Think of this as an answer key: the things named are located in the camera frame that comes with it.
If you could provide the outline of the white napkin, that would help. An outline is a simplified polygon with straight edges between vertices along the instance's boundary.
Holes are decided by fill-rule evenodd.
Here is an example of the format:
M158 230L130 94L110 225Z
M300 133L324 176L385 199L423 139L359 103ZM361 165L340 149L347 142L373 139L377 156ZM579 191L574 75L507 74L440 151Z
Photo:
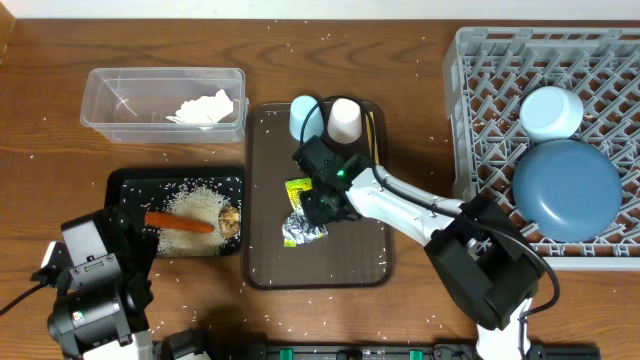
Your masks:
M166 119L179 124L213 125L234 111L234 102L221 89L214 96L185 101L174 115Z

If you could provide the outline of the orange carrot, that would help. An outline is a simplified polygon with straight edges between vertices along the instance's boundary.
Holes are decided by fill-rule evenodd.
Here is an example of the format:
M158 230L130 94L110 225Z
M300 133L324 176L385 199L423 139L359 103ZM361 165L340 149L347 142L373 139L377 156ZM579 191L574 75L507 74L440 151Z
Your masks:
M147 212L144 222L148 226L160 229L183 230L200 234L212 233L215 227L211 224L185 217L159 212Z

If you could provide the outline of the dark blue plate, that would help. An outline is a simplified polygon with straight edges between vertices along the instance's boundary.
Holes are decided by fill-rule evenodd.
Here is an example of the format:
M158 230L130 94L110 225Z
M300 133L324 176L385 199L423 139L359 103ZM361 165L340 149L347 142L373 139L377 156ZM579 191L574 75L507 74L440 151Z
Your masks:
M593 239L613 224L622 184L613 163L575 140L535 146L516 166L512 193L524 220L564 243Z

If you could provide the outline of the green foil snack wrapper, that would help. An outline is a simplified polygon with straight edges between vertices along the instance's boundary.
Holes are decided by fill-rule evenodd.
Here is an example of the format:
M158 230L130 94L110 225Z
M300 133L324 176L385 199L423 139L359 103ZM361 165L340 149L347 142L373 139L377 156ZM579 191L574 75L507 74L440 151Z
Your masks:
M285 183L288 198L293 212L286 218L282 225L285 248L295 248L298 245L311 243L328 236L325 226L313 226L306 218L300 195L312 189L309 178L289 180Z

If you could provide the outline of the pale pink cup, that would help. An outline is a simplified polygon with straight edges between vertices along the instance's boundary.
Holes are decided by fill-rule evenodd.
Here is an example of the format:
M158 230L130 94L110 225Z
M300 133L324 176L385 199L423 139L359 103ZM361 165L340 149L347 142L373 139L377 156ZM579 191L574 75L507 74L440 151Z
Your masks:
M362 133L360 106L353 100L337 99L331 107L327 131L335 142L351 144L357 141Z

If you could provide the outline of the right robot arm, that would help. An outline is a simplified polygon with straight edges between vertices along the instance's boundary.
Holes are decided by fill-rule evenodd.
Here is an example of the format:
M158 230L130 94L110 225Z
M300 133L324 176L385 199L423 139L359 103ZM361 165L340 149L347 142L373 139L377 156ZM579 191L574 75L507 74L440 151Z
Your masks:
M458 308L478 327L481 359L524 359L539 279L549 271L508 216L481 195L442 198L393 175L372 157L344 159L311 137L293 155L312 181L301 195L315 226L370 218L422 246Z

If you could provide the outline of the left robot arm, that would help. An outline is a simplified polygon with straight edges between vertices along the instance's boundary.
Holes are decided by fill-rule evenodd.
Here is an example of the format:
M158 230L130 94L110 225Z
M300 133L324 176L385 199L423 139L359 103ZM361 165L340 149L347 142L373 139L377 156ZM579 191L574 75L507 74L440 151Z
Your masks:
M56 290L47 318L65 359L152 359L145 308L157 243L106 207L61 225L31 280Z

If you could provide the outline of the light blue rice bowl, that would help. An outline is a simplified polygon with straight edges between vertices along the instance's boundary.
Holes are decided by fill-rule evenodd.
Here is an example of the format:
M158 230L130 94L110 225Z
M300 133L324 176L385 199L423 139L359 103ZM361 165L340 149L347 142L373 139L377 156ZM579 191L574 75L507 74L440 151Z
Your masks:
M579 129L583 115L579 96L555 86L533 91L519 110L521 126L536 144L570 138Z

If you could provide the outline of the light blue cup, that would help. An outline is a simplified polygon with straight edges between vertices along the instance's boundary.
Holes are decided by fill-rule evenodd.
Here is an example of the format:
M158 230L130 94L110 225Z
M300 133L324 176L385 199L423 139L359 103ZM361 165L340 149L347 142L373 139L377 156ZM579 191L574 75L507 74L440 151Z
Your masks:
M304 140L307 141L312 136L321 137L324 129L324 119L318 101L309 95L295 98L291 103L289 115L291 136L300 141L301 132L304 132Z

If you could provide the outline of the wooden chopstick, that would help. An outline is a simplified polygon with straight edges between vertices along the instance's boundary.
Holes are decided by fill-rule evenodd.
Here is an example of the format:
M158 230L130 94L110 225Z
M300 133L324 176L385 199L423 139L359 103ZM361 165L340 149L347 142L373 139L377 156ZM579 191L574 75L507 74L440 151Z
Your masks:
M369 111L366 115L366 129L367 129L367 138L369 144L369 155L371 161L374 164L378 163L378 150L376 144L376 136L375 136L375 122L373 118L373 112Z

